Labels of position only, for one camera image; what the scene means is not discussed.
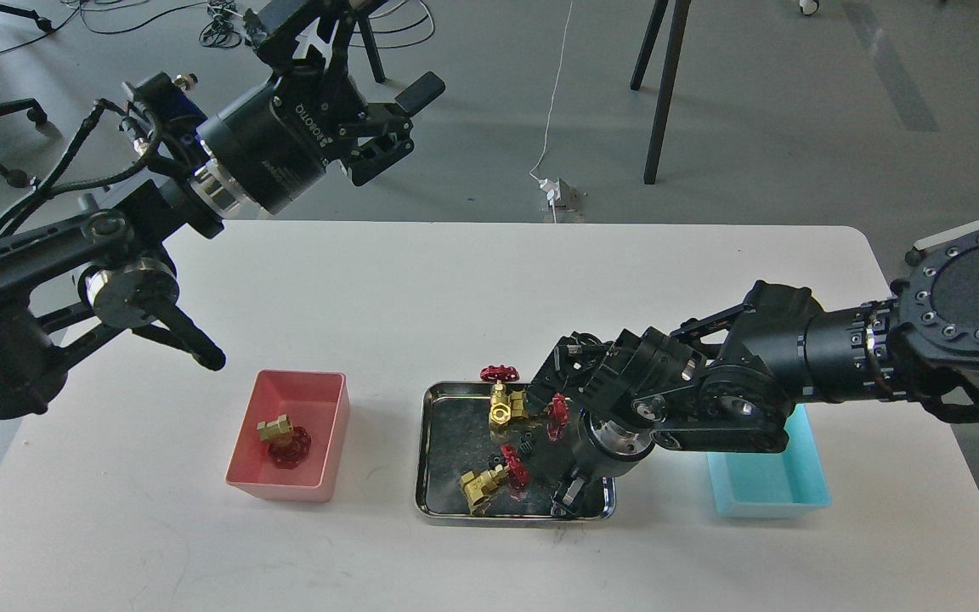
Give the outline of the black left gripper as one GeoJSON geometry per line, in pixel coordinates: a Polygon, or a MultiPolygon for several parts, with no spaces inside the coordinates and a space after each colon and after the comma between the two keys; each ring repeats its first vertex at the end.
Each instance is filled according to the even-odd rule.
{"type": "Polygon", "coordinates": [[[364,186],[413,151],[412,117],[445,92],[442,78],[424,73],[392,102],[368,104],[347,76],[354,32],[384,4],[269,1],[242,13],[249,46],[276,75],[209,117],[198,134],[211,166],[249,201],[276,214],[336,159],[354,186],[364,186]],[[298,38],[308,32],[329,59],[312,45],[299,57],[298,38]],[[310,65],[319,70],[299,70],[310,65]]]}

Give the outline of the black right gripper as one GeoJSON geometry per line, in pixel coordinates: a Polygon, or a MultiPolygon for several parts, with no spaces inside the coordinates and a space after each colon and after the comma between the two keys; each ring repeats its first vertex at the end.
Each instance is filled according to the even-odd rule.
{"type": "Polygon", "coordinates": [[[652,453],[672,395],[691,388],[702,369],[702,353],[658,330],[623,330],[613,341],[560,337],[527,387],[529,399],[544,404],[560,393],[576,415],[571,466],[552,493],[552,517],[589,519],[591,483],[625,475],[652,453]]]}

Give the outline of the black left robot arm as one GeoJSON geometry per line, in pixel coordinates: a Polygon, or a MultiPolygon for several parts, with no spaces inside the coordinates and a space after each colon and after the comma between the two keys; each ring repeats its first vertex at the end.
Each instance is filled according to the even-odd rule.
{"type": "Polygon", "coordinates": [[[193,75],[125,86],[92,111],[50,174],[0,218],[0,421],[43,414],[71,368],[123,331],[190,354],[225,355],[178,308],[163,243],[183,226],[211,239],[242,205],[278,213],[341,162],[361,186],[413,151],[413,116],[445,92],[427,72],[392,102],[348,74],[376,1],[272,1],[242,15],[267,82],[215,116],[193,75]]]}

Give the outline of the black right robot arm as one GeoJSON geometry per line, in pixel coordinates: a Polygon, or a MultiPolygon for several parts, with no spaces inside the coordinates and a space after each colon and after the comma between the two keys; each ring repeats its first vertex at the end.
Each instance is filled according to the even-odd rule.
{"type": "Polygon", "coordinates": [[[564,516],[655,446],[780,453],[800,404],[908,400],[941,422],[979,423],[979,231],[855,309],[757,281],[737,306],[670,333],[560,337],[527,387],[545,404],[556,394],[578,415],[552,496],[564,516]]]}

